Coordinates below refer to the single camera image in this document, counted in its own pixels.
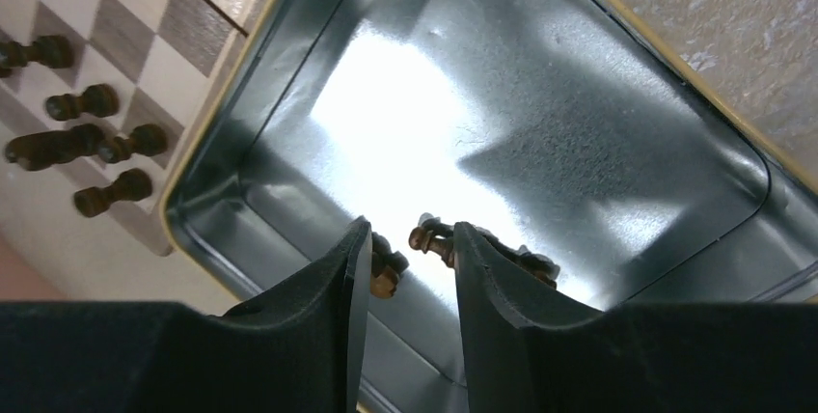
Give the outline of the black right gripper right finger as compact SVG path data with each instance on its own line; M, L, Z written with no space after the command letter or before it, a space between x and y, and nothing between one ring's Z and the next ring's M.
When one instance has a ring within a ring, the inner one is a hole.
M813 412L813 304L633 303L600 312L453 229L473 412Z

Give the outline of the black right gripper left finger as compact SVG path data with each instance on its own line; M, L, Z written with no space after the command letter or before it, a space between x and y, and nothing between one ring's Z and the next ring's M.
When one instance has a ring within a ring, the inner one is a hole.
M358 218L322 258L221 316L177 302L5 303L1 408L352 412L371 257Z

